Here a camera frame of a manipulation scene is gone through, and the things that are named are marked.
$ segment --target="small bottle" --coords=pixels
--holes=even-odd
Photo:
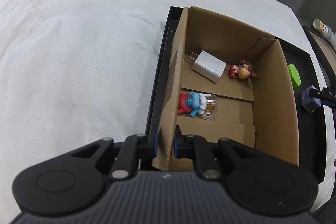
[[[336,49],[336,35],[332,32],[331,28],[320,21],[318,18],[313,21],[313,26],[326,40],[331,43],[334,49]]]

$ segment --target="green sponge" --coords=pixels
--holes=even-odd
[[[298,86],[301,85],[301,79],[300,79],[299,72],[297,71],[294,64],[289,64],[287,67],[288,67],[289,75],[292,80],[292,86],[293,88],[297,88]]]

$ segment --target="screw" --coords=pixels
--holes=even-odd
[[[115,179],[124,179],[128,176],[128,172],[126,170],[115,170],[112,172],[112,177]]]
[[[203,173],[203,176],[206,177],[207,179],[216,179],[221,175],[217,170],[206,170]]]
[[[171,178],[171,174],[164,174],[164,175],[162,175],[162,178],[164,178],[164,179],[170,179]]]
[[[137,134],[138,137],[138,143],[145,142],[147,140],[147,135],[146,134]]]

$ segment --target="bed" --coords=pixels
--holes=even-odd
[[[293,11],[276,0],[0,0],[0,223],[19,208],[24,168],[102,137],[143,133],[170,6],[236,18],[316,56]],[[325,107],[327,167],[314,203],[335,180],[332,111]]]

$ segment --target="red figurine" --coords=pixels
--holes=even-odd
[[[190,113],[192,112],[193,110],[191,108],[189,108],[186,104],[186,100],[187,98],[189,98],[190,95],[189,94],[184,94],[184,93],[180,93],[180,100],[179,100],[179,104],[178,104],[178,110],[177,110],[177,113],[180,114],[180,113]]]
[[[236,65],[231,65],[230,66],[230,68],[229,68],[229,70],[227,71],[228,72],[228,74],[229,74],[229,77],[230,78],[237,78],[237,74],[238,74],[238,66],[236,66]]]

